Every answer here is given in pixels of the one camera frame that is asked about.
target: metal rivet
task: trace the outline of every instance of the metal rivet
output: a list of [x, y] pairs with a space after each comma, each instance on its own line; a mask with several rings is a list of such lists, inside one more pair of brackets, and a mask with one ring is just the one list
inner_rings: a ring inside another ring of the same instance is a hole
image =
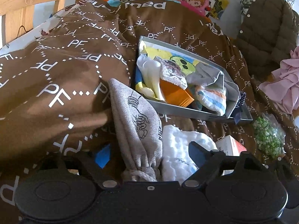
[[199, 186], [199, 183], [196, 180], [187, 180], [185, 182], [185, 185], [189, 188], [196, 188], [197, 186]]
[[114, 188], [117, 185], [117, 182], [114, 180], [107, 180], [103, 183], [103, 186], [106, 188]]

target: gray tray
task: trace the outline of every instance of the gray tray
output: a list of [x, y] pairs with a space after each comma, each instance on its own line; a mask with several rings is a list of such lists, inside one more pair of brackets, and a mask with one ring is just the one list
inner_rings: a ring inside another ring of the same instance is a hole
[[[167, 43], [159, 41], [159, 40], [141, 36], [139, 39], [139, 44], [138, 44], [139, 54], [141, 53], [141, 50], [142, 50], [142, 48], [140, 48], [141, 41], [144, 41], [145, 43], [148, 42], [148, 43], [151, 43], [154, 45], [158, 45], [161, 47], [165, 47], [165, 48], [174, 50], [174, 51], [182, 53], [188, 57], [194, 58], [196, 60], [200, 60], [200, 61], [207, 63], [213, 67], [216, 67], [216, 68], [220, 69], [221, 71], [223, 71], [223, 73], [226, 77], [226, 80], [233, 82], [233, 80], [231, 79], [228, 72], [223, 67], [217, 65], [216, 63], [209, 61], [206, 58], [198, 56], [194, 53], [191, 53], [187, 50], [184, 50], [180, 47], [176, 47], [174, 45], [170, 45], [170, 44], [167, 44]], [[166, 104], [163, 102], [158, 102], [158, 101], [154, 101], [154, 100], [150, 100], [150, 99], [147, 99], [147, 101], [154, 107], [154, 109], [159, 114], [180, 116], [180, 117], [186, 117], [186, 118], [191, 118], [191, 119], [223, 122], [223, 123], [234, 123], [234, 119], [232, 117], [227, 118], [226, 116], [219, 116], [217, 114], [212, 114], [212, 113], [208, 113], [208, 112], [204, 112], [204, 111], [183, 108], [183, 107], [176, 106], [176, 105], [169, 105], [169, 104]], [[242, 106], [242, 109], [243, 109], [243, 112], [241, 113], [240, 123], [250, 123], [253, 119], [252, 119], [252, 116], [247, 108], [247, 105], [244, 104]]]

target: wooden headboard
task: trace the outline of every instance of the wooden headboard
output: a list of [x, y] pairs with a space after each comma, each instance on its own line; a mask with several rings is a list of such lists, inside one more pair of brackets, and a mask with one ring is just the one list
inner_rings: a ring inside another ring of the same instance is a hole
[[34, 5], [49, 1], [55, 1], [53, 14], [64, 8], [65, 0], [0, 0], [3, 45], [25, 33], [23, 28], [19, 31], [22, 25], [26, 31], [33, 29]]

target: olive puffer jacket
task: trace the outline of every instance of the olive puffer jacket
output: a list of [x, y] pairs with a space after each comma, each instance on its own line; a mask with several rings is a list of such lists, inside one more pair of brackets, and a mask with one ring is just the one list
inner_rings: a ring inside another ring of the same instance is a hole
[[249, 74], [263, 80], [290, 58], [298, 28], [299, 15], [285, 0], [252, 0], [236, 42]]

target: gray fabric bag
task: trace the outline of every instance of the gray fabric bag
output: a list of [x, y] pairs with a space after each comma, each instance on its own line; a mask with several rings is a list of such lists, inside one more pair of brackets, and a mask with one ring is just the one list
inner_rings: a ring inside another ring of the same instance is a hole
[[127, 181], [159, 181], [162, 125], [155, 109], [139, 93], [116, 79], [109, 80], [111, 106]]

